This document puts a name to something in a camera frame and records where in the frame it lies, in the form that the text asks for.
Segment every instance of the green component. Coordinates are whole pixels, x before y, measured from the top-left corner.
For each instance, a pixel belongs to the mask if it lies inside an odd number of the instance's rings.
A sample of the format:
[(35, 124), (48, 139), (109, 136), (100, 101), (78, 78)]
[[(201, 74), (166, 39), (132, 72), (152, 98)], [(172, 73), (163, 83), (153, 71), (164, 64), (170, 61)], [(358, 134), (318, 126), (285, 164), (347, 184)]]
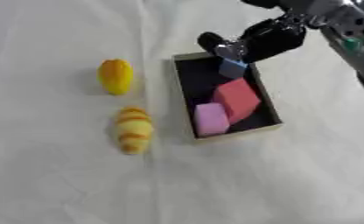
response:
[(343, 41), (343, 46), (351, 52), (356, 52), (361, 48), (361, 42), (356, 38), (348, 38)]

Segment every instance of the orange striped object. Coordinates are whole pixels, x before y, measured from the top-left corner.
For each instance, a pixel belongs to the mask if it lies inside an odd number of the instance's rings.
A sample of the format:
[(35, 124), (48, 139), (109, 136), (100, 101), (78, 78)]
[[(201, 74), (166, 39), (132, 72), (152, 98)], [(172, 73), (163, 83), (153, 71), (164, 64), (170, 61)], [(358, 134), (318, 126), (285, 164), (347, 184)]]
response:
[(151, 118), (142, 108), (123, 108), (115, 118), (114, 138), (127, 154), (144, 153), (152, 132)]

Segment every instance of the pink cube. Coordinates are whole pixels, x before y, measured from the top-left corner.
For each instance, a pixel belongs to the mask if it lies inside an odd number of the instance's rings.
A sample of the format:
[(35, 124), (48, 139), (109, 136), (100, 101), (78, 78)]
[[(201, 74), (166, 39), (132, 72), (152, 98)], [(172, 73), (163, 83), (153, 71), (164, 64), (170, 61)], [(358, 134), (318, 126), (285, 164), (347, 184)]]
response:
[(213, 101), (223, 105), (231, 124), (250, 116), (261, 102), (243, 78), (218, 86)]
[(209, 137), (224, 134), (229, 128), (226, 111), (219, 103), (200, 104), (196, 107), (194, 119), (197, 134)]

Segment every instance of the striped toy fruit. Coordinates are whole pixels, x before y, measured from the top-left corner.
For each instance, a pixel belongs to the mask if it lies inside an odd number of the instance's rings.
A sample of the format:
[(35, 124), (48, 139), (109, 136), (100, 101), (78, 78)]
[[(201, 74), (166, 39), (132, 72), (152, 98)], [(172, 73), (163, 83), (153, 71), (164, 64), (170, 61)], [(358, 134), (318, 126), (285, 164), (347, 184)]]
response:
[(123, 108), (115, 118), (114, 138), (127, 154), (144, 153), (153, 132), (151, 118), (142, 108)]
[(124, 95), (130, 90), (133, 68), (122, 59), (107, 59), (98, 68), (98, 79), (112, 95)]

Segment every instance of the white tablecloth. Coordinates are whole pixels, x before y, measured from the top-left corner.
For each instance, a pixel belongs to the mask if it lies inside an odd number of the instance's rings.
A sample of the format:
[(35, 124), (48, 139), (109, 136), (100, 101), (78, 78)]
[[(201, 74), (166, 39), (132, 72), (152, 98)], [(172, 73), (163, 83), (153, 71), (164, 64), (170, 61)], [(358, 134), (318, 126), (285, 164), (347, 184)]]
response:
[[(0, 224), (364, 223), (364, 89), (318, 32), (258, 63), (284, 121), (276, 131), (194, 145), (173, 54), (204, 31), (237, 36), (279, 11), (237, 0), (0, 0)], [(126, 96), (95, 69), (135, 68)], [(146, 107), (151, 151), (107, 135)]]

